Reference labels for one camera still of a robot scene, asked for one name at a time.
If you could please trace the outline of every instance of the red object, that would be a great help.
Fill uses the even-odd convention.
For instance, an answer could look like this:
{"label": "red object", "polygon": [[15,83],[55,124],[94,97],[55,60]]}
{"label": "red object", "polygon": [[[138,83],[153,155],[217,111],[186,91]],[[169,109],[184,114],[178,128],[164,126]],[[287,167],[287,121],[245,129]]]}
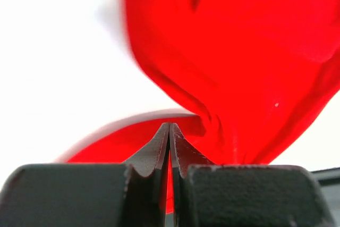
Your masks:
{"label": "red object", "polygon": [[125,11],[140,67],[200,119],[136,124],[70,162],[121,162],[172,121],[216,164],[268,164],[340,90],[340,0],[125,0]]}

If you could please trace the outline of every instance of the gray surface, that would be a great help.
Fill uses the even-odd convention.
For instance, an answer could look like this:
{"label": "gray surface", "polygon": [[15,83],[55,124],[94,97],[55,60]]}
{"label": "gray surface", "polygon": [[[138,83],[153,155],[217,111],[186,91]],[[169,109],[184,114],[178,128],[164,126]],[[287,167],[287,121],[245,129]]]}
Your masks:
{"label": "gray surface", "polygon": [[330,211],[335,219],[337,226],[340,226],[340,186],[331,185],[322,187]]}
{"label": "gray surface", "polygon": [[165,216],[165,227],[174,227],[174,214],[167,214]]}

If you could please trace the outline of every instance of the clamp jaw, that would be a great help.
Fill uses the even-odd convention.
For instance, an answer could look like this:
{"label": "clamp jaw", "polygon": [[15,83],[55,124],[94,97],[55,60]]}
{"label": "clamp jaw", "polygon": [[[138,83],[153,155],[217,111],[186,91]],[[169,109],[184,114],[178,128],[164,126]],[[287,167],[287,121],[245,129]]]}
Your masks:
{"label": "clamp jaw", "polygon": [[169,158],[175,227],[336,226],[305,169],[218,166],[164,123],[123,164],[20,167],[0,194],[0,227],[163,227]]}

